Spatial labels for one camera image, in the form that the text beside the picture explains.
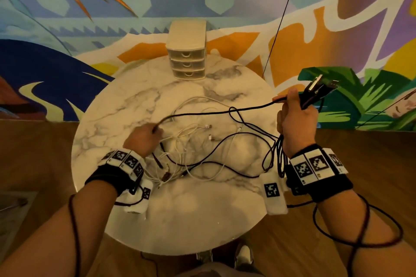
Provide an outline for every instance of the wristband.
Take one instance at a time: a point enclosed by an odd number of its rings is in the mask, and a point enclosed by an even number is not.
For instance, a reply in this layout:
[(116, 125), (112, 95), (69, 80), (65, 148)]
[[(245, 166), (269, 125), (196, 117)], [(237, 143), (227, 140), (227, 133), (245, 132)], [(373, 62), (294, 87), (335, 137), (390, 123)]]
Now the wristband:
[(98, 168), (86, 180), (103, 180), (117, 191), (120, 196), (125, 190), (134, 195), (144, 173), (146, 163), (143, 158), (132, 150), (120, 148), (109, 152), (98, 163)]
[(290, 164), (316, 203), (353, 188), (348, 171), (329, 148), (310, 145), (295, 154)]

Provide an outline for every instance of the wooden floor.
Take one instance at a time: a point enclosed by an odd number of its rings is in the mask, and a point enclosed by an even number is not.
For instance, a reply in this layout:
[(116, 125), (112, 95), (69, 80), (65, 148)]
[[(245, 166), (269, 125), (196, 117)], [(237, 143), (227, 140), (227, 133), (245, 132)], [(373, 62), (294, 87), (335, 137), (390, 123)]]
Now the wooden floor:
[[(70, 171), (77, 123), (0, 121), (0, 190), (37, 190), (39, 194), (10, 251), (17, 248), (75, 192)], [(416, 247), (416, 134), (320, 130), (317, 142), (332, 148), (349, 170), (356, 191), (395, 217), (405, 239)], [(306, 197), (287, 195), (288, 203)], [(285, 216), (266, 216), (245, 238), (256, 266), (266, 276), (346, 276), (333, 243), (312, 223), (313, 206)], [(230, 261), (232, 245), (216, 256)], [(194, 256), (161, 257), (159, 276), (193, 268)], [(89, 276), (155, 276), (152, 262), (105, 236)]]

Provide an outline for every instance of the hand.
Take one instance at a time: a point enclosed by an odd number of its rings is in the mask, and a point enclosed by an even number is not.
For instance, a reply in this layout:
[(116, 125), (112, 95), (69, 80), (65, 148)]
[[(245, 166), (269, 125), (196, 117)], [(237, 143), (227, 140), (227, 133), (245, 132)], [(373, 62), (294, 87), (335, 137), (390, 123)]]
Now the hand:
[(147, 157), (156, 149), (162, 139), (162, 128), (158, 128), (152, 133), (152, 129), (155, 125), (156, 124), (154, 123), (147, 123), (136, 127), (124, 142), (123, 147), (133, 150), (142, 158)]
[[(273, 101), (284, 97), (273, 98)], [(288, 99), (278, 112), (278, 132), (284, 135), (283, 151), (292, 158), (294, 154), (315, 143), (318, 110), (310, 105), (306, 110), (300, 108), (299, 93), (295, 88), (288, 92)]]

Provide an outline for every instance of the forearm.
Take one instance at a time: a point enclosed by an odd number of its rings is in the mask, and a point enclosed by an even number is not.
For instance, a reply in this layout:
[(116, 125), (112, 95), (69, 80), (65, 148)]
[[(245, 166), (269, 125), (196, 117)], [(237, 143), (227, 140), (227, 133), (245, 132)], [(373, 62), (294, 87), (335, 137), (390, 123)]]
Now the forearm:
[[(101, 180), (88, 183), (73, 200), (81, 245), (81, 276), (96, 256), (111, 209), (114, 187)], [(75, 273), (75, 240), (68, 205), (45, 222), (0, 267), (0, 275), (68, 276)]]
[[(355, 241), (364, 222), (366, 206), (353, 191), (346, 190), (318, 204), (330, 234), (336, 238)], [(386, 243), (395, 233), (374, 212), (364, 237), (364, 243)], [(346, 265), (352, 247), (336, 243)], [(406, 243), (381, 249), (361, 248), (353, 264), (355, 276), (416, 276), (416, 252)]]

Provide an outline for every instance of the sneaker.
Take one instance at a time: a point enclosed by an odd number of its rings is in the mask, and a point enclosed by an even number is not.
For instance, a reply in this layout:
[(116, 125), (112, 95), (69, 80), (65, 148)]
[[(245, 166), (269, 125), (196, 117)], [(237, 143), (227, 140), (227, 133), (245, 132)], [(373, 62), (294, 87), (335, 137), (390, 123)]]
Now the sneaker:
[(234, 268), (237, 268), (237, 266), (241, 264), (253, 264), (254, 257), (253, 252), (251, 248), (244, 242), (241, 242), (237, 246), (236, 250), (236, 259), (234, 261)]
[(212, 262), (213, 261), (212, 250), (196, 253), (196, 259), (200, 261), (202, 264)]

